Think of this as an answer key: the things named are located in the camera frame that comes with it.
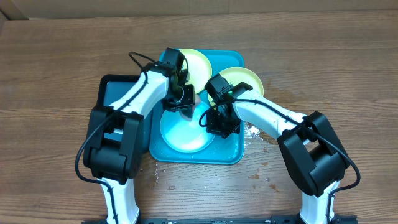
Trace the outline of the yellow-green plate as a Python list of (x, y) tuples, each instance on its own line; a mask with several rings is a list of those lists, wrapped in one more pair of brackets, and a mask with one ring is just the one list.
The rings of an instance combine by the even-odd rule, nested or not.
[(226, 81), (236, 86), (241, 82), (251, 85), (261, 96), (264, 95), (264, 87), (261, 79), (251, 70), (243, 67), (230, 67), (218, 72)]
[(203, 91), (207, 81), (212, 76), (212, 66), (208, 58), (195, 49), (180, 49), (187, 61), (183, 63), (183, 70), (188, 69), (189, 79), (187, 84), (192, 84), (195, 93)]

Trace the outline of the light blue plate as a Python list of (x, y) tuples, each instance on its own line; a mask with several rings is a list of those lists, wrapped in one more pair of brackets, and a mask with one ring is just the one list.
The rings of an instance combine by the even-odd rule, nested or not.
[(209, 109), (201, 102), (193, 112), (193, 118), (183, 119), (179, 112), (164, 111), (160, 120), (160, 133), (168, 146), (178, 152), (194, 153), (206, 148), (215, 138), (199, 125), (201, 115)]

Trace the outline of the orange green scrub sponge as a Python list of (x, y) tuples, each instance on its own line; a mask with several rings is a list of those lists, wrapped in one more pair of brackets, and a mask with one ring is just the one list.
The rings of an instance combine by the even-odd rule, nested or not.
[(201, 103), (201, 98), (199, 95), (195, 95), (195, 102), (193, 103), (192, 107), (190, 108), (191, 110), (184, 110), (180, 111), (180, 116), (187, 121), (191, 121), (193, 118), (193, 113), (195, 112), (195, 108)]

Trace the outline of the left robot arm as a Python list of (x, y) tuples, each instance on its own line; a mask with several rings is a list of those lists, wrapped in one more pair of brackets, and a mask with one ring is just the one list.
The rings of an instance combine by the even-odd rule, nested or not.
[(105, 223), (139, 223), (134, 178), (146, 146), (146, 119), (157, 103), (167, 111), (193, 114), (192, 69), (163, 62), (147, 64), (140, 75), (101, 78), (86, 139), (75, 160), (77, 176), (100, 184), (108, 209)]

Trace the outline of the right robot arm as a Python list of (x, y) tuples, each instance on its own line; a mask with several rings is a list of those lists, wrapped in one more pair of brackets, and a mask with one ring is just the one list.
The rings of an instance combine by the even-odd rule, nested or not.
[(285, 109), (244, 82), (209, 81), (205, 89), (215, 102), (202, 116), (207, 132), (227, 138), (243, 121), (256, 125), (277, 141), (290, 178), (302, 191), (300, 221), (338, 222), (334, 197), (353, 163), (326, 116)]

